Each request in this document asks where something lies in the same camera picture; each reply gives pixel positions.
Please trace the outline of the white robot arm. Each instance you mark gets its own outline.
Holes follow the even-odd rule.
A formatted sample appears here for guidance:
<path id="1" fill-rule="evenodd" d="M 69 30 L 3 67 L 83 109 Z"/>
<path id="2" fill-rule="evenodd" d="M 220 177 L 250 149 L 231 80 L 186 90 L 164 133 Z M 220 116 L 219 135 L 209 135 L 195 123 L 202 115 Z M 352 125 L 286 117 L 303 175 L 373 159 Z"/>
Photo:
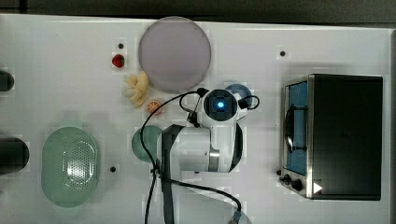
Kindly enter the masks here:
<path id="1" fill-rule="evenodd" d="M 178 186 L 187 184 L 181 173 L 230 173 L 243 153 L 243 131 L 238 120 L 257 106 L 249 93 L 224 89 L 196 92 L 199 100 L 188 111 L 189 127 L 172 124 L 158 138 L 157 152 L 165 224 L 181 224 L 177 217 Z"/>

